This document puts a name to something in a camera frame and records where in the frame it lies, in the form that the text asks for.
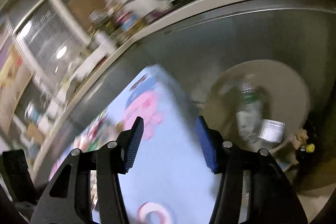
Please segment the clear plastic bottle in bin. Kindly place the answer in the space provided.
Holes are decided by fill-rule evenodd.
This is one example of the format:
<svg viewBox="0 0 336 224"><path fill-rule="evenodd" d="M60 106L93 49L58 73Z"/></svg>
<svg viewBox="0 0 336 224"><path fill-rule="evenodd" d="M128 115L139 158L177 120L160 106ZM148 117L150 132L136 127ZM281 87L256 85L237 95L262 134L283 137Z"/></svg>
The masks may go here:
<svg viewBox="0 0 336 224"><path fill-rule="evenodd" d="M259 139L263 102L257 89L246 79L240 84L240 101L236 111L239 136L247 143Z"/></svg>

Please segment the blue cartoon pig tablecloth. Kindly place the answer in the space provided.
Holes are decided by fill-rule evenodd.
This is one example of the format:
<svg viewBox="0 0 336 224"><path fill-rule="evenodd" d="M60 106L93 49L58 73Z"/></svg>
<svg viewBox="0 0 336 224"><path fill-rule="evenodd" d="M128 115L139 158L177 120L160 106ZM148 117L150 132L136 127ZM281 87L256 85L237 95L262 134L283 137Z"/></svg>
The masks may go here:
<svg viewBox="0 0 336 224"><path fill-rule="evenodd" d="M198 109L159 65L145 67L99 115L93 140L84 129L66 149L99 149L137 117L144 132L133 167L119 177L130 223L208 223L220 176L206 166L195 122Z"/></svg>

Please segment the beige round trash bin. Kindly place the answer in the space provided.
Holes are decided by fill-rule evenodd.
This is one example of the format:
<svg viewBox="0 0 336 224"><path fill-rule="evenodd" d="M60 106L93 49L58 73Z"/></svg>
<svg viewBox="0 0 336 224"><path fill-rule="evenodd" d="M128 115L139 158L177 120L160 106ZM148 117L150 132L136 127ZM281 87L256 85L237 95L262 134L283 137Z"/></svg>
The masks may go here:
<svg viewBox="0 0 336 224"><path fill-rule="evenodd" d="M263 102L264 119L285 123L280 143L260 137L254 144L245 142L238 133L236 111L240 101L240 84L250 80ZM202 109L208 126L242 149L257 151L265 147L272 153L293 143L302 129L310 109L309 90L302 77L290 66L274 60L252 60L227 69L210 88Z"/></svg>

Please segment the barred kitchen window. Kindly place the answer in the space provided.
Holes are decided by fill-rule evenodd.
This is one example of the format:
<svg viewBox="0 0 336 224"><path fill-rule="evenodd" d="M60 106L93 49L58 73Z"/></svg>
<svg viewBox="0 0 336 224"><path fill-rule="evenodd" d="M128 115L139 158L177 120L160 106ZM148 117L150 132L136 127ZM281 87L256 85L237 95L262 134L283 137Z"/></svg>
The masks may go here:
<svg viewBox="0 0 336 224"><path fill-rule="evenodd" d="M90 50L54 0L40 0L14 28L14 38L29 67L51 94L89 56Z"/></svg>

